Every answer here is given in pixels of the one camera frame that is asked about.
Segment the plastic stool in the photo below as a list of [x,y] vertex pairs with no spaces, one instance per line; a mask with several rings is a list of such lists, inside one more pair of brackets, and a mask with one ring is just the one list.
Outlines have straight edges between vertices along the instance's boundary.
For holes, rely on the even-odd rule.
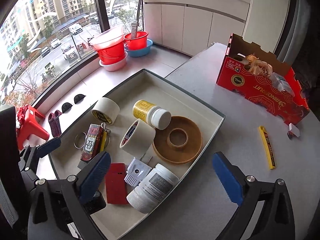
[[20,128],[19,135],[17,137],[19,150],[23,149],[23,142],[31,135],[34,134],[43,140],[48,140],[49,133],[41,127],[36,121],[35,115],[39,118],[44,119],[45,116],[41,114],[38,110],[34,109],[32,106],[28,106],[26,115],[24,118],[24,123]]

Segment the red bucket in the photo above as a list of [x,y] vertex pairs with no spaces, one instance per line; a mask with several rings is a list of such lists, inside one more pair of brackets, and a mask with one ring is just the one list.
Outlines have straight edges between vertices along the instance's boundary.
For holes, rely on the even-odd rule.
[[124,43],[123,40],[111,47],[105,49],[95,49],[99,56],[107,58],[119,58],[124,55]]
[[131,39],[131,33],[128,33],[124,36],[124,41],[129,50],[143,49],[147,46],[147,36],[147,32],[138,31],[137,37],[135,39]]
[[125,53],[121,57],[110,58],[99,55],[99,58],[101,59],[103,65],[111,65],[123,60],[125,58]]

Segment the cardboard box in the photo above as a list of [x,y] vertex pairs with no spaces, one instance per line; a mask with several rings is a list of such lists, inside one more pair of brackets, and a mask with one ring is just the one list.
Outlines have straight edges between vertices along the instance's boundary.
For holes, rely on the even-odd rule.
[[[291,86],[294,97],[287,91],[279,91],[272,86],[272,81],[266,76],[253,75],[244,69],[244,64],[231,58],[238,53],[247,56],[255,54],[260,60],[269,63],[273,72],[283,76]],[[297,124],[308,113],[309,107],[305,98],[302,98],[299,81],[294,78],[294,71],[287,63],[281,63],[276,55],[266,53],[258,44],[247,43],[241,36],[231,34],[226,55],[224,57],[217,84],[228,90],[236,90],[253,103],[264,106],[273,115],[279,115],[284,122]]]

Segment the white pill bottle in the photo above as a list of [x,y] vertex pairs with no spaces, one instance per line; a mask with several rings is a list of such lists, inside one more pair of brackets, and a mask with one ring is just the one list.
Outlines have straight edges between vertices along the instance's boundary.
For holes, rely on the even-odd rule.
[[127,200],[139,212],[150,213],[178,181],[179,178],[176,175],[158,163],[127,195]]

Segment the gray table surface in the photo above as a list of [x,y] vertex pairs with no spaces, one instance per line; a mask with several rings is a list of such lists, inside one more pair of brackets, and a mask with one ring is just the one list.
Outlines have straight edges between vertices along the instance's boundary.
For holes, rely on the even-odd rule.
[[[216,84],[226,46],[215,44],[191,58],[167,79],[226,115],[206,152],[180,185],[140,225],[122,239],[215,239],[237,208],[211,164],[212,154],[222,151],[245,175],[260,181],[285,180],[290,194],[296,239],[303,239],[320,198],[320,123],[310,112],[297,126],[301,137],[289,140],[288,126],[237,93]],[[275,155],[270,170],[258,126],[265,126]],[[257,221],[259,203],[242,239]]]

